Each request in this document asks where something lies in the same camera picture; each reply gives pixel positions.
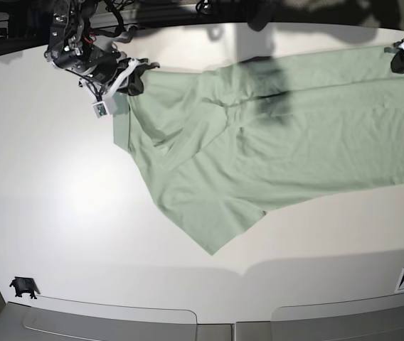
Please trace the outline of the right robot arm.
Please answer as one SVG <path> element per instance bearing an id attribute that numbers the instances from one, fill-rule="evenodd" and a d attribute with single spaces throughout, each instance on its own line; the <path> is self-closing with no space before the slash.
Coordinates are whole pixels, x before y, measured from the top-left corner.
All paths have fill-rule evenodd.
<path id="1" fill-rule="evenodd" d="M 116 42 L 128 43 L 138 27 L 127 25 L 111 1 L 107 8 L 117 19 L 113 31 L 92 28 L 90 19 L 97 1 L 56 1 L 45 59 L 54 67 L 79 77 L 79 86 L 99 102 L 117 92 L 137 96 L 144 92 L 142 75 L 158 68 L 148 59 L 134 59 L 118 50 Z"/>

